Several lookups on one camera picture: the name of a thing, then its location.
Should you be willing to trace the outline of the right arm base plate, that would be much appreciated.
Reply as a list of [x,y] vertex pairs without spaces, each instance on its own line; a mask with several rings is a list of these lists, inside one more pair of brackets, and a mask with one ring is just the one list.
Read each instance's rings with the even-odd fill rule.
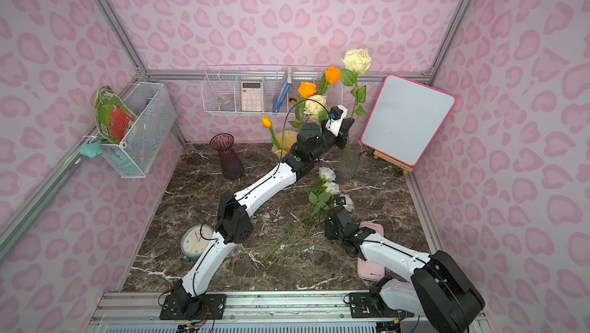
[[344,296],[353,319],[398,318],[396,310],[388,308],[382,299],[370,292],[352,292]]

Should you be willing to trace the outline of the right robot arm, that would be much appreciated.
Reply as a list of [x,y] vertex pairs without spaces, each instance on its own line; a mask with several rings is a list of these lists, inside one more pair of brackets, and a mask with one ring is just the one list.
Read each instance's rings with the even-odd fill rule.
[[342,196],[327,213],[324,234],[348,256],[388,269],[368,292],[351,292],[344,302],[359,318],[424,317],[438,332],[468,332],[486,304],[453,257],[411,250],[355,223]]

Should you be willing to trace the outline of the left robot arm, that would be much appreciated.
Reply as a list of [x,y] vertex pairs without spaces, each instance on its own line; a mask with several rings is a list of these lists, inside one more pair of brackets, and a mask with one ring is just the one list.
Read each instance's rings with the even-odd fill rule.
[[244,190],[221,196],[214,233],[191,270],[173,284],[170,307],[177,307],[187,318],[196,315],[204,305],[204,294],[221,263],[252,234],[251,217],[256,211],[281,190],[306,176],[332,147],[345,147],[354,119],[343,105],[326,112],[327,118],[320,123],[304,125],[290,151],[269,173]]

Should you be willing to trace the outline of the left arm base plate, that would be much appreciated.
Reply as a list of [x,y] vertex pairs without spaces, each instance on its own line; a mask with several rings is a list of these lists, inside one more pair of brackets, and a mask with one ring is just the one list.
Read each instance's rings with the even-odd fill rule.
[[173,296],[167,296],[161,307],[159,319],[162,321],[200,322],[219,320],[224,316],[227,295],[205,294],[199,298],[190,299],[186,304],[179,305]]

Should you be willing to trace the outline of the cream rose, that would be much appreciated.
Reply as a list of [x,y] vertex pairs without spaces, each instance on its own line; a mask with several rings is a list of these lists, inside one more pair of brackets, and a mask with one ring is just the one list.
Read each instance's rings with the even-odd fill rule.
[[327,118],[327,98],[324,95],[313,95],[306,99],[304,114],[310,121],[320,123]]
[[350,49],[345,53],[343,63],[344,69],[340,71],[340,81],[344,86],[351,88],[350,93],[354,99],[350,117],[365,116],[367,112],[363,104],[367,99],[367,86],[360,85],[360,76],[367,74],[372,58],[367,49]]

